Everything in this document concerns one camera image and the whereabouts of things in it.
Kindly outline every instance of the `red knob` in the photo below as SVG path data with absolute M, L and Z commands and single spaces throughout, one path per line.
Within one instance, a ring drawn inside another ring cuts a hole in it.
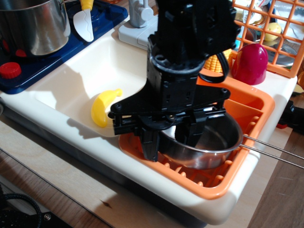
M 12 79 L 21 74 L 21 67 L 18 63 L 8 62 L 0 66 L 0 76 L 5 79 Z

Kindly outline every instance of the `toy banana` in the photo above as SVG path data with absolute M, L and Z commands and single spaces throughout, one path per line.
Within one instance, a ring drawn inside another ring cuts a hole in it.
M 121 96 L 123 91 L 121 89 L 107 90 L 98 95 L 95 99 L 92 109 L 91 117 L 95 124 L 100 127 L 107 126 L 107 115 L 105 109 L 109 106 L 117 96 Z

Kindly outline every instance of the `stainless steel pot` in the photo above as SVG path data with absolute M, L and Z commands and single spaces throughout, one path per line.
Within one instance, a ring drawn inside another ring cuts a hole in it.
M 243 142 L 238 123 L 229 115 L 211 118 L 197 145 L 191 147 L 175 140 L 175 126 L 160 132 L 159 152 L 171 161 L 194 169 L 220 166 Z
M 61 49 L 71 32 L 62 0 L 1 0 L 0 41 L 4 51 L 39 57 Z

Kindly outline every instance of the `white sink basin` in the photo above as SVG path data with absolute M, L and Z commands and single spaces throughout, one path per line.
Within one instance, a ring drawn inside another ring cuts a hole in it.
M 123 90 L 116 102 L 138 92 L 146 82 L 147 52 L 111 35 L 117 36 L 117 33 L 106 34 L 100 42 L 91 44 L 27 92 L 102 136 L 114 136 L 111 119 L 105 128 L 93 122 L 92 104 L 105 90 Z
M 147 52 L 119 41 L 118 28 L 114 28 L 25 91 L 16 95 L 0 91 L 0 97 L 8 108 L 96 161 L 189 214 L 210 224 L 221 224 L 236 204 L 259 154 L 251 152 L 246 157 L 224 196 L 206 200 L 123 153 L 118 137 L 108 137 L 114 135 L 111 119 L 106 128 L 91 119 L 91 106 L 101 92 L 122 89 L 117 102 L 144 86 L 146 61 Z M 295 84 L 296 78 L 268 72 L 265 82 L 256 86 L 270 94 L 276 105 L 260 140 L 267 141 L 271 136 Z

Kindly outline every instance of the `toy knife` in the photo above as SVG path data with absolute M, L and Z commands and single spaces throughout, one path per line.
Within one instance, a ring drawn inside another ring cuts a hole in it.
M 80 0 L 81 11 L 74 15 L 73 23 L 77 33 L 87 42 L 94 40 L 91 10 L 94 0 Z

